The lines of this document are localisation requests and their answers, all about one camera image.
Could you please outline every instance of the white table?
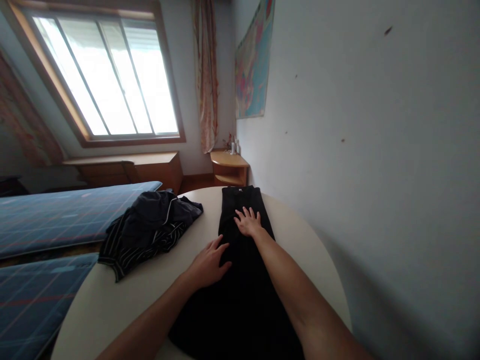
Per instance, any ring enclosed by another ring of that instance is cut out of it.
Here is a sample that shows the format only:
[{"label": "white table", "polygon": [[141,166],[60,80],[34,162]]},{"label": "white table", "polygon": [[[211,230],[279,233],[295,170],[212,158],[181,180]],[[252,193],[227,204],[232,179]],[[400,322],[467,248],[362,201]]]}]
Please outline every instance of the white table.
[{"label": "white table", "polygon": [[[221,187],[184,194],[202,203],[204,213],[168,254],[137,267],[119,283],[114,271],[96,264],[83,282],[60,329],[52,360],[95,359],[136,317],[147,309],[190,265],[198,252],[217,237],[222,211]],[[276,241],[300,267],[351,330],[342,283],[324,245],[295,212],[262,194]],[[156,359],[190,359],[169,340]]]}]

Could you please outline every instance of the window pane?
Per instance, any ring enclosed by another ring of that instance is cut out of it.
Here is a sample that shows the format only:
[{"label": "window pane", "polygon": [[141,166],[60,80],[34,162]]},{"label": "window pane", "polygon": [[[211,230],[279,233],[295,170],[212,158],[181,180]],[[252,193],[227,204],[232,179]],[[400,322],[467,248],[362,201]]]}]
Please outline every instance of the window pane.
[{"label": "window pane", "polygon": [[178,133],[157,31],[123,26],[155,133]]},{"label": "window pane", "polygon": [[150,127],[147,111],[145,110],[137,79],[135,78],[120,24],[112,21],[101,21],[100,25],[110,48],[136,129],[141,134],[151,134],[152,128]]},{"label": "window pane", "polygon": [[122,90],[112,69],[97,24],[59,18],[73,54],[112,135],[135,134]]},{"label": "window pane", "polygon": [[102,119],[94,106],[85,84],[80,77],[77,66],[70,55],[69,49],[60,34],[57,25],[53,19],[34,17],[38,30],[46,42],[51,55],[53,56],[63,78],[65,79],[70,91],[80,108],[91,132],[94,135],[107,135]]}]

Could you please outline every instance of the blue plaid bedspread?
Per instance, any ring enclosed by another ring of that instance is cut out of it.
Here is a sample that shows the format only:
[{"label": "blue plaid bedspread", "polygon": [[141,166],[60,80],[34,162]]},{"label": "blue plaid bedspread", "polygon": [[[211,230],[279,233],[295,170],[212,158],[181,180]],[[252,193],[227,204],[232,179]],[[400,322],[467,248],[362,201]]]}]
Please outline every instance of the blue plaid bedspread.
[{"label": "blue plaid bedspread", "polygon": [[0,198],[0,259],[102,241],[105,230],[159,181]]},{"label": "blue plaid bedspread", "polygon": [[97,253],[0,268],[2,360],[37,359],[55,338]]}]

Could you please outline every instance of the window frame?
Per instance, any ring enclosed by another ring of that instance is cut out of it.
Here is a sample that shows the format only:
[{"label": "window frame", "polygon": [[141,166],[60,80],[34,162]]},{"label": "window frame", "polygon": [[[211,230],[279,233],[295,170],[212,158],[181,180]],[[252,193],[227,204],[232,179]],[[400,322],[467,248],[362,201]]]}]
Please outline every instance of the window frame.
[{"label": "window frame", "polygon": [[[48,2],[40,2],[0,0],[0,10],[20,40],[25,52],[67,120],[80,145],[83,148],[96,148],[186,142],[160,2],[158,0],[137,0],[137,3],[131,3],[128,0],[91,1],[91,3],[94,3],[94,6],[85,5],[86,3],[90,3],[90,1],[49,0]],[[45,16],[47,12],[51,12],[54,16],[62,15],[76,18],[88,18],[90,16],[90,18],[96,19],[153,21],[165,67],[178,134],[93,135],[70,88],[67,86],[53,56],[48,50],[47,44],[33,21],[33,16]]]}]

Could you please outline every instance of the corner shelf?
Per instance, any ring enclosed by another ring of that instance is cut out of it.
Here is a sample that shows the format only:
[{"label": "corner shelf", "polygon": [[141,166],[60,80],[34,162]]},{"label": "corner shelf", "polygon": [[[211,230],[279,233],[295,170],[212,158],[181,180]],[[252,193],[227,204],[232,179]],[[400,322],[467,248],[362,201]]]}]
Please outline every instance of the corner shelf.
[{"label": "corner shelf", "polygon": [[216,186],[247,186],[249,163],[238,154],[231,155],[223,149],[214,149],[210,153]]}]

